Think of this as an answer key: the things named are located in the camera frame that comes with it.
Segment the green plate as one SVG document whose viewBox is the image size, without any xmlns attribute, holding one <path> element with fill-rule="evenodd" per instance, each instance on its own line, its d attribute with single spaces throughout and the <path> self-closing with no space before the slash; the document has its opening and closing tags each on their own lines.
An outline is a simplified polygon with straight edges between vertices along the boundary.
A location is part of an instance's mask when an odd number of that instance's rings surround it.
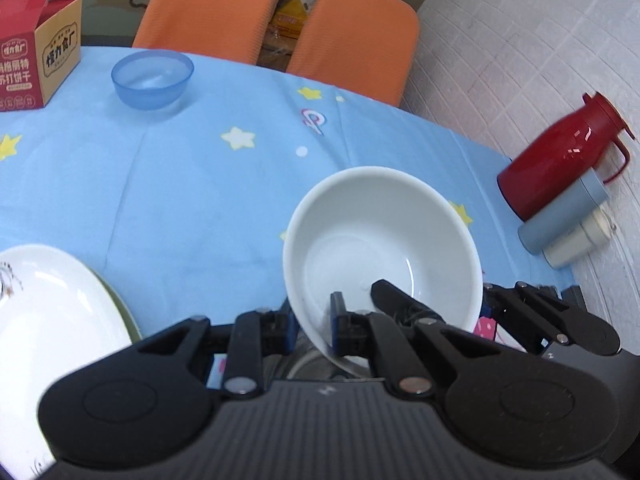
<svg viewBox="0 0 640 480">
<path fill-rule="evenodd" d="M 141 330 L 136 320 L 132 316 L 129 308 L 125 304 L 125 301 L 122 300 L 122 296 L 120 296 L 119 293 L 116 292 L 116 290 L 110 285 L 110 283 L 107 280 L 104 280 L 104 278 L 102 278 L 102 276 L 98 272 L 93 269 L 90 269 L 90 271 L 98 279 L 98 281 L 108 293 L 108 296 L 110 296 L 111 300 L 114 302 L 116 309 L 122 317 L 122 322 L 124 322 L 126 326 L 130 340 L 132 342 L 140 341 L 143 338 Z"/>
</svg>

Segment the white ceramic bowl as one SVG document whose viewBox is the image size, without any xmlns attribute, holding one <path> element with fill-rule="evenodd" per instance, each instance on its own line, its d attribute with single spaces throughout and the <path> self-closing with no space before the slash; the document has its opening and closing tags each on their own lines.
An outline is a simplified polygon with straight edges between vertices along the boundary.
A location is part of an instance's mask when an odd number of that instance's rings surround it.
<svg viewBox="0 0 640 480">
<path fill-rule="evenodd" d="M 480 316 L 483 273 L 472 235 L 434 188 L 405 172 L 356 167 L 316 184 L 296 206 L 283 245 L 288 301 L 300 327 L 334 365 L 369 376 L 364 359 L 332 348 L 330 297 L 375 312 L 385 280 L 469 332 Z"/>
</svg>

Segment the white plate floral pattern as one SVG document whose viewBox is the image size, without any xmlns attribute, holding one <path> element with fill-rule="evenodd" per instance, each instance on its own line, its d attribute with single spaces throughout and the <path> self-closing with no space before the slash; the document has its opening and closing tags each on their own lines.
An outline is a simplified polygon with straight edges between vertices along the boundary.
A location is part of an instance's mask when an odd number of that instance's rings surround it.
<svg viewBox="0 0 640 480">
<path fill-rule="evenodd" d="M 47 388 L 131 343 L 88 266 L 44 245 L 1 253 L 1 466 L 10 478 L 36 478 L 54 462 L 37 419 Z"/>
</svg>

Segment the blue plastic bowl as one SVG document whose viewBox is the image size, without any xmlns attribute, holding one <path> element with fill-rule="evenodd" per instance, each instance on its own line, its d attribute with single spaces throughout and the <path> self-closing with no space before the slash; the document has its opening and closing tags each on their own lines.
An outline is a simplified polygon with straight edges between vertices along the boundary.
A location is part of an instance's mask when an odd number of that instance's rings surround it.
<svg viewBox="0 0 640 480">
<path fill-rule="evenodd" d="M 134 110 L 160 110 L 178 101 L 194 73 L 183 53 L 143 50 L 127 55 L 111 71 L 119 99 Z"/>
</svg>

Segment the stainless steel bowl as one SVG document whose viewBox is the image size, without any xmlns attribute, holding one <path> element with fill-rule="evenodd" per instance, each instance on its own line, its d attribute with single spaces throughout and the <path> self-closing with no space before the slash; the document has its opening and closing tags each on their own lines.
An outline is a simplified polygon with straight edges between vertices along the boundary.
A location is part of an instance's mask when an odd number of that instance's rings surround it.
<svg viewBox="0 0 640 480">
<path fill-rule="evenodd" d="M 298 346 L 289 356 L 280 356 L 271 373 L 273 379 L 311 380 L 328 382 L 329 380 L 359 379 L 359 376 L 342 370 L 328 360 L 314 346 Z"/>
</svg>

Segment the grey-blue tumbler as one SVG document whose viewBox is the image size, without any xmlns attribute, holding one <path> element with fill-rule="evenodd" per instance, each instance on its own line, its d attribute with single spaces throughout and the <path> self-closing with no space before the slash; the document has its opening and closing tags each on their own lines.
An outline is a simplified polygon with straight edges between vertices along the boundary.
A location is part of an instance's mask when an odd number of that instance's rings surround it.
<svg viewBox="0 0 640 480">
<path fill-rule="evenodd" d="M 589 168 L 548 205 L 518 228 L 518 237 L 532 255 L 540 254 L 608 200 L 608 190 Z"/>
</svg>

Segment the cream cup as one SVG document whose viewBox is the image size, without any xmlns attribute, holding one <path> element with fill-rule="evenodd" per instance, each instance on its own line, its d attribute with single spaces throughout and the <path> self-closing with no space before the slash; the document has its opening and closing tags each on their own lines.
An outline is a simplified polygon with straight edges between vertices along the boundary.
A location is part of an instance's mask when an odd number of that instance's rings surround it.
<svg viewBox="0 0 640 480">
<path fill-rule="evenodd" d="M 615 230 L 613 220 L 598 207 L 542 253 L 552 268 L 564 268 L 608 244 Z"/>
</svg>

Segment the red thermos jug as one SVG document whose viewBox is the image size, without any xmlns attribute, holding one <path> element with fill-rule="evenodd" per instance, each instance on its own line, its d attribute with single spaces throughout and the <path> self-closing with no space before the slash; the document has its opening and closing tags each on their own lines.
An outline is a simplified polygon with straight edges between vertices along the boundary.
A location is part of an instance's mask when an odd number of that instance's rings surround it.
<svg viewBox="0 0 640 480">
<path fill-rule="evenodd" d="M 597 168 L 606 151 L 616 146 L 624 162 L 610 183 L 625 171 L 631 154 L 620 134 L 634 134 L 614 105 L 601 93 L 582 96 L 584 105 L 544 130 L 497 177 L 498 188 L 523 221 L 542 208 L 589 169 Z"/>
</svg>

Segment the blue cartoon tablecloth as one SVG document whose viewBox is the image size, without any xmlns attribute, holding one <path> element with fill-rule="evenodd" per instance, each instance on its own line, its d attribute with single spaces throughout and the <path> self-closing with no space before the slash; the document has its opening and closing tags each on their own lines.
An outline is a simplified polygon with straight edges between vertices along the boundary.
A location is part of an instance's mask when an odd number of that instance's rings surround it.
<svg viewBox="0 0 640 480">
<path fill-rule="evenodd" d="M 69 252 L 151 335 L 192 314 L 233 320 L 284 297 L 282 245 L 305 193 L 334 172 L 385 166 L 431 185 L 468 222 L 484 278 L 567 288 L 529 255 L 496 185 L 506 158 L 355 93 L 194 56 L 184 95 L 142 112 L 111 78 L 123 48 L 85 47 L 49 103 L 1 105 L 1 245 Z"/>
</svg>

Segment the right orange chair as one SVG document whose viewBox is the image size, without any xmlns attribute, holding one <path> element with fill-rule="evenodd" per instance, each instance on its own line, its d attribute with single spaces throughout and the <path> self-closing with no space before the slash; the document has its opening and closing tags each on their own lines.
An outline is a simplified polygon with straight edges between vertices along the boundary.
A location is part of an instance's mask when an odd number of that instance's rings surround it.
<svg viewBox="0 0 640 480">
<path fill-rule="evenodd" d="M 286 71 L 398 106 L 419 35 L 405 1 L 318 0 Z"/>
</svg>

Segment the orange chair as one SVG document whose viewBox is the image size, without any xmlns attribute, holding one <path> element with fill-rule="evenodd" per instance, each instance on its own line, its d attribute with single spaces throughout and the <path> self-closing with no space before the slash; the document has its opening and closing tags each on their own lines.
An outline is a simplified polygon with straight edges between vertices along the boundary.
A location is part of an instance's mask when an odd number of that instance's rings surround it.
<svg viewBox="0 0 640 480">
<path fill-rule="evenodd" d="M 254 65 L 278 0 L 150 0 L 135 48 Z"/>
<path fill-rule="evenodd" d="M 398 106 L 419 35 L 405 1 L 318 0 L 286 71 Z"/>
</svg>

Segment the left orange chair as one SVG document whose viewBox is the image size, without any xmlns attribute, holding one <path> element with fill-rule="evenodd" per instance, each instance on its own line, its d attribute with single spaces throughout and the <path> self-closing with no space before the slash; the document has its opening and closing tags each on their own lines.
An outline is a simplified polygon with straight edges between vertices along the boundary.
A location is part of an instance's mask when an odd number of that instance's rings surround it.
<svg viewBox="0 0 640 480">
<path fill-rule="evenodd" d="M 135 48 L 254 65 L 278 0 L 150 0 Z"/>
</svg>

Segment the red cracker box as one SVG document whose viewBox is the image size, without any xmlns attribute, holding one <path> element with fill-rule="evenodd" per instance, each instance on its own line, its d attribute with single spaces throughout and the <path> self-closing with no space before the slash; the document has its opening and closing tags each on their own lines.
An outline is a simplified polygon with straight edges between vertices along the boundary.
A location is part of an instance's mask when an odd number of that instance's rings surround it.
<svg viewBox="0 0 640 480">
<path fill-rule="evenodd" d="M 48 104 L 80 61 L 82 0 L 1 0 L 1 109 Z"/>
</svg>

